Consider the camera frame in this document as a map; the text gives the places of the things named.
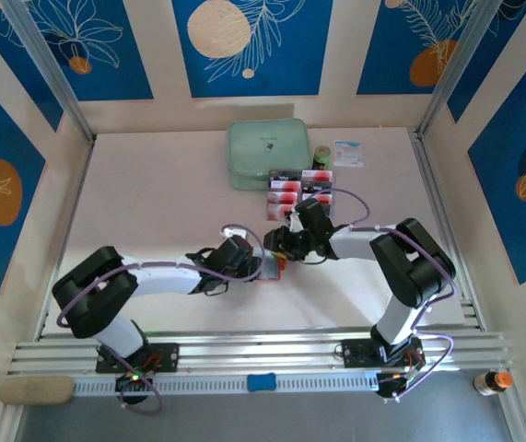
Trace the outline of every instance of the metal bracket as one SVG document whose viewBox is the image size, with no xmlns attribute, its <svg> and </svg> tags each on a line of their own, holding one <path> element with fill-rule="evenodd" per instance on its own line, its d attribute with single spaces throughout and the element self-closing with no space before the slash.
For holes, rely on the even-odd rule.
<svg viewBox="0 0 526 442">
<path fill-rule="evenodd" d="M 150 344 L 152 355 L 160 358 L 158 364 L 151 367 L 150 370 L 157 373 L 176 373 L 177 366 L 179 365 L 179 348 L 177 343 Z M 116 360 L 110 361 L 100 356 L 97 358 L 95 371 L 97 373 L 121 374 L 127 373 L 129 370 Z"/>
<path fill-rule="evenodd" d="M 345 368 L 370 368 L 384 365 L 379 349 L 375 341 L 371 339 L 347 339 L 342 341 L 341 345 Z M 401 356 L 387 366 L 405 368 L 412 365 L 411 356 L 407 354 L 407 350 L 412 350 L 418 355 L 424 354 L 421 341 L 418 338 L 412 338 Z"/>
</svg>

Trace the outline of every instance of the plastic lid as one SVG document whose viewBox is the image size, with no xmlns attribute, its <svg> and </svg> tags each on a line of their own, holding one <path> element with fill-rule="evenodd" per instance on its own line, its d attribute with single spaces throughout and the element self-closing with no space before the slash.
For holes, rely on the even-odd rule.
<svg viewBox="0 0 526 442">
<path fill-rule="evenodd" d="M 328 146 L 320 145 L 316 147 L 316 151 L 314 152 L 314 159 L 316 161 L 327 157 L 330 157 L 330 148 Z"/>
<path fill-rule="evenodd" d="M 514 383 L 510 373 L 497 373 L 494 376 L 494 381 L 501 389 L 507 389 Z"/>
<path fill-rule="evenodd" d="M 228 165 L 233 174 L 255 180 L 266 180 L 272 169 L 309 169 L 306 125 L 299 119 L 232 123 Z"/>
</svg>

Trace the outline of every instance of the orange object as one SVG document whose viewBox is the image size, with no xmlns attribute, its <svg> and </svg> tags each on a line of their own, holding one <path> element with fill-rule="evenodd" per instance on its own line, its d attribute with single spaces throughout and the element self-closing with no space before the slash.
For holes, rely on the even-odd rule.
<svg viewBox="0 0 526 442">
<path fill-rule="evenodd" d="M 410 81 L 418 87 L 436 86 L 457 41 L 444 40 L 419 53 L 410 67 Z"/>
<path fill-rule="evenodd" d="M 498 373 L 494 376 L 494 380 L 496 381 L 496 384 L 502 389 L 507 389 L 514 383 L 514 379 L 510 373 Z"/>
</svg>

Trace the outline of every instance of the purple cable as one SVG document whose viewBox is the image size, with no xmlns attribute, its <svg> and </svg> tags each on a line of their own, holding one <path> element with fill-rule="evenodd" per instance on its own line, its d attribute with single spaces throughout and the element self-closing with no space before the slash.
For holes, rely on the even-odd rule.
<svg viewBox="0 0 526 442">
<path fill-rule="evenodd" d="M 435 362 L 431 368 L 429 368 L 427 370 L 427 372 L 421 376 L 420 378 L 418 378 L 418 380 L 412 384 L 410 387 L 408 387 L 406 390 L 402 391 L 402 393 L 400 393 L 400 395 L 397 397 L 398 400 L 400 400 L 403 396 L 405 396 L 406 394 L 408 394 L 410 391 L 412 391 L 414 388 L 416 388 L 423 380 L 425 380 L 426 378 L 428 378 L 432 372 L 435 370 L 435 368 L 437 368 L 437 366 L 443 362 L 443 359 L 445 359 L 449 354 L 450 352 L 453 351 L 453 345 L 454 345 L 454 341 L 453 341 L 453 338 L 451 338 L 450 336 L 447 336 L 446 334 L 424 334 L 424 333 L 418 333 L 417 334 L 418 337 L 420 338 L 427 338 L 427 339 L 444 339 L 446 341 L 449 341 L 449 347 L 447 347 L 447 350 L 445 350 L 445 353 L 443 353 L 443 356 L 441 356 L 439 359 L 437 359 L 437 362 Z"/>
<path fill-rule="evenodd" d="M 158 389 L 148 381 L 148 379 L 139 371 L 135 370 L 125 359 L 123 359 L 115 350 L 108 347 L 107 345 L 103 345 L 109 353 L 113 355 L 115 359 L 117 359 L 120 364 L 122 364 L 125 368 L 127 368 L 132 373 L 135 373 L 137 376 L 140 377 L 140 380 L 146 385 L 152 392 L 155 394 L 156 399 L 158 400 L 158 407 L 154 410 L 142 410 L 141 408 L 137 407 L 130 407 L 127 403 L 123 401 L 123 392 L 125 391 L 125 388 L 122 388 L 122 390 L 119 392 L 119 400 L 122 402 L 122 407 L 125 410 L 129 410 L 130 412 L 137 413 L 137 414 L 144 414 L 144 415 L 153 415 L 160 413 L 160 410 L 162 410 L 162 407 L 164 407 L 164 398 L 162 395 L 158 392 Z"/>
<path fill-rule="evenodd" d="M 121 272 L 125 272 L 126 270 L 139 270 L 139 269 L 141 269 L 143 267 L 148 267 L 148 268 L 149 267 L 177 267 L 177 268 L 180 268 L 180 269 L 195 270 L 197 272 L 211 274 L 211 275 L 221 279 L 222 281 L 228 281 L 228 282 L 234 282 L 234 283 L 243 283 L 243 282 L 246 282 L 246 281 L 251 281 L 252 279 L 256 278 L 259 274 L 261 274 L 261 272 L 263 271 L 263 268 L 264 268 L 264 263 L 265 263 L 265 260 L 266 260 L 266 257 L 265 257 L 266 254 L 264 253 L 263 242 L 261 241 L 261 239 L 259 238 L 259 236 L 256 233 L 254 233 L 249 228 L 247 228 L 245 226 L 242 226 L 240 224 L 226 224 L 225 226 L 223 226 L 221 228 L 221 230 L 223 231 L 226 228 L 240 228 L 242 230 L 246 230 L 248 233 L 250 233 L 254 237 L 254 239 L 256 239 L 256 241 L 259 244 L 259 247 L 261 248 L 261 251 L 263 252 L 262 253 L 262 257 L 261 257 L 261 264 L 258 266 L 258 268 L 253 273 L 249 274 L 248 276 L 244 276 L 242 278 L 233 278 L 231 276 L 226 276 L 226 275 L 224 275 L 222 273 L 214 272 L 212 270 L 205 269 L 205 268 L 199 267 L 197 265 L 183 264 L 183 263 L 178 264 L 178 263 L 172 262 L 172 261 L 152 261 L 152 262 L 144 262 L 143 264 L 138 262 L 138 263 L 135 263 L 135 264 L 122 265 L 121 267 L 118 267 L 117 269 L 113 269 L 113 270 L 105 273 L 101 277 L 97 278 L 95 281 L 93 281 L 92 283 L 87 285 L 68 304 L 66 304 L 66 307 L 64 307 L 64 309 L 58 315 L 58 319 L 56 321 L 56 323 L 58 324 L 58 327 L 62 327 L 63 329 L 69 328 L 68 327 L 68 323 L 64 322 L 64 318 L 65 318 L 66 314 L 68 314 L 68 312 L 70 310 L 72 310 L 72 308 L 74 308 L 74 306 L 83 297 L 88 295 L 88 293 L 90 293 L 91 290 L 94 290 L 95 288 L 97 288 L 99 286 L 99 284 L 104 283 L 105 281 L 107 281 L 109 278 L 111 278 L 115 274 L 121 273 Z M 156 389 L 156 387 L 154 387 L 150 382 L 148 382 L 148 380 L 146 379 L 146 377 L 144 375 L 142 375 L 141 373 L 136 371 L 130 364 L 128 364 L 127 361 L 125 361 L 125 359 L 122 356 L 120 356 L 115 350 L 113 350 L 112 348 L 108 347 L 107 345 L 105 345 L 105 348 L 107 348 L 107 350 L 109 350 L 109 352 L 111 352 L 113 357 L 115 357 L 115 359 L 117 359 L 123 366 L 125 366 L 125 368 L 127 368 L 129 371 L 131 371 L 131 372 L 135 373 L 136 375 L 138 375 L 140 377 L 140 380 L 150 390 L 152 390 L 154 392 L 154 394 L 156 395 L 156 397 L 158 399 L 158 402 L 159 402 L 159 406 L 158 406 L 158 408 L 156 410 L 142 410 L 142 409 L 135 408 L 135 407 L 128 407 L 127 404 L 124 404 L 124 402 L 123 402 L 123 390 L 124 390 L 123 389 L 122 391 L 120 391 L 120 400 L 122 401 L 122 404 L 124 404 L 123 408 L 125 408 L 126 410 L 130 410 L 130 411 L 132 411 L 134 413 L 139 413 L 139 414 L 156 414 L 156 413 L 158 413 L 163 407 L 164 400 L 162 398 L 162 395 Z"/>
<path fill-rule="evenodd" d="M 256 233 L 254 233 L 252 230 L 250 230 L 249 228 L 247 228 L 245 226 L 242 226 L 240 224 L 226 224 L 225 226 L 222 227 L 222 230 L 224 230 L 225 228 L 233 228 L 233 227 L 241 228 L 242 230 L 246 230 L 248 233 L 250 233 L 256 239 L 256 241 L 259 243 L 259 247 L 261 248 L 261 250 L 264 250 L 263 242 L 261 241 L 259 236 Z M 144 262 L 142 264 L 141 263 L 135 263 L 135 264 L 122 265 L 121 267 L 118 267 L 117 269 L 114 269 L 114 270 L 111 270 L 111 271 L 105 273 L 104 275 L 102 275 L 101 277 L 97 278 L 95 281 L 93 281 L 89 285 L 87 285 L 82 290 L 82 292 L 80 292 L 68 304 L 66 304 L 66 307 L 64 307 L 64 309 L 58 315 L 58 320 L 56 321 L 56 323 L 58 324 L 58 327 L 62 327 L 63 329 L 69 328 L 68 327 L 68 323 L 64 322 L 64 318 L 65 318 L 66 314 L 83 297 L 88 295 L 88 293 L 90 293 L 91 290 L 97 288 L 99 286 L 99 284 L 104 283 L 105 281 L 107 281 L 109 278 L 111 278 L 115 274 L 121 273 L 121 272 L 125 272 L 126 270 L 139 270 L 139 269 L 141 269 L 143 267 L 146 267 L 146 268 L 150 268 L 150 267 L 178 267 L 180 269 L 195 270 L 197 272 L 211 274 L 211 275 L 221 279 L 222 281 L 229 281 L 229 282 L 232 282 L 232 283 L 244 283 L 246 281 L 250 281 L 250 280 L 254 279 L 256 276 L 261 274 L 261 272 L 263 271 L 263 268 L 264 268 L 265 259 L 266 259 L 265 253 L 262 253 L 261 265 L 259 265 L 258 268 L 253 273 L 249 274 L 248 276 L 244 276 L 242 278 L 233 278 L 231 276 L 226 276 L 226 275 L 224 275 L 222 273 L 214 272 L 213 270 L 205 269 L 205 268 L 199 267 L 197 265 L 183 264 L 183 263 L 178 264 L 178 263 L 173 262 L 173 261 L 152 261 L 152 262 Z"/>
<path fill-rule="evenodd" d="M 436 297 L 434 299 L 431 298 L 430 300 L 428 300 L 425 303 L 425 305 L 422 307 L 422 309 L 420 310 L 420 312 L 416 316 L 414 322 L 412 323 L 412 326 L 410 327 L 412 330 L 415 330 L 416 326 L 418 325 L 418 323 L 420 322 L 420 320 L 422 319 L 422 317 L 424 316 L 425 312 L 428 310 L 428 308 L 430 306 L 432 306 L 436 302 L 439 302 L 439 301 L 442 301 L 442 300 L 447 299 L 449 297 L 452 297 L 453 295 L 455 295 L 455 293 L 457 293 L 457 291 L 458 291 L 457 290 L 457 286 L 455 285 L 455 282 L 453 281 L 453 278 L 450 277 L 450 274 L 443 268 L 443 266 L 440 265 L 437 262 L 437 260 L 435 260 L 432 256 L 430 256 L 430 254 L 428 254 L 428 252 L 426 250 L 424 250 L 418 243 L 416 243 L 414 240 L 409 238 L 404 233 L 402 233 L 402 232 L 400 232 L 400 231 L 398 231 L 398 230 L 396 230 L 394 228 L 389 228 L 389 227 L 379 227 L 379 228 L 375 228 L 375 227 L 355 227 L 355 228 L 353 228 L 353 231 L 355 231 L 355 232 L 375 232 L 375 231 L 378 231 L 378 232 L 392 233 L 393 235 L 396 235 L 397 237 L 399 237 L 399 238 L 403 239 L 405 242 L 407 242 L 410 246 L 412 246 L 414 248 L 414 250 L 416 250 L 419 254 L 421 254 L 423 257 L 425 257 L 427 259 L 427 261 L 430 262 L 433 265 L 433 267 L 435 267 L 437 269 L 437 271 L 445 278 L 445 280 L 449 284 L 450 292 L 447 295 L 443 295 L 441 297 Z M 423 376 L 421 376 L 414 384 L 412 384 L 410 387 L 408 387 L 406 390 L 404 390 L 399 396 L 397 396 L 397 398 L 396 398 L 397 400 L 400 400 L 405 394 L 407 394 L 410 391 L 412 391 L 423 380 L 428 378 L 428 376 L 430 376 L 432 374 L 434 369 L 441 362 L 443 362 L 443 359 L 445 359 L 450 354 L 450 352 L 453 350 L 453 338 L 451 338 L 450 336 L 447 336 L 447 335 L 444 335 L 444 334 L 423 334 L 423 333 L 417 333 L 416 335 L 420 336 L 420 337 L 425 337 L 425 338 L 445 339 L 445 340 L 449 341 L 449 348 L 447 348 L 445 353 L 437 360 L 437 362 L 435 362 L 432 365 L 431 368 L 429 368 L 427 370 L 427 372 Z"/>
<path fill-rule="evenodd" d="M 367 214 L 365 216 L 363 216 L 362 218 L 359 218 L 358 220 L 353 221 L 351 223 L 351 225 L 354 226 L 355 224 L 360 223 L 361 221 L 365 221 L 366 219 L 368 219 L 371 216 L 371 209 L 369 208 L 369 204 L 367 204 L 365 202 L 365 200 L 363 198 L 361 198 L 360 196 L 358 196 L 356 193 L 352 193 L 352 192 L 350 192 L 350 191 L 348 191 L 346 189 L 338 189 L 338 188 L 332 187 L 330 189 L 324 189 L 323 191 L 316 192 L 310 198 L 313 198 L 316 195 L 320 195 L 321 193 L 331 193 L 331 192 L 346 193 L 347 195 L 352 196 L 353 198 L 355 198 L 357 201 L 359 201 L 361 204 L 363 204 L 365 206 L 365 210 L 367 210 Z"/>
</svg>

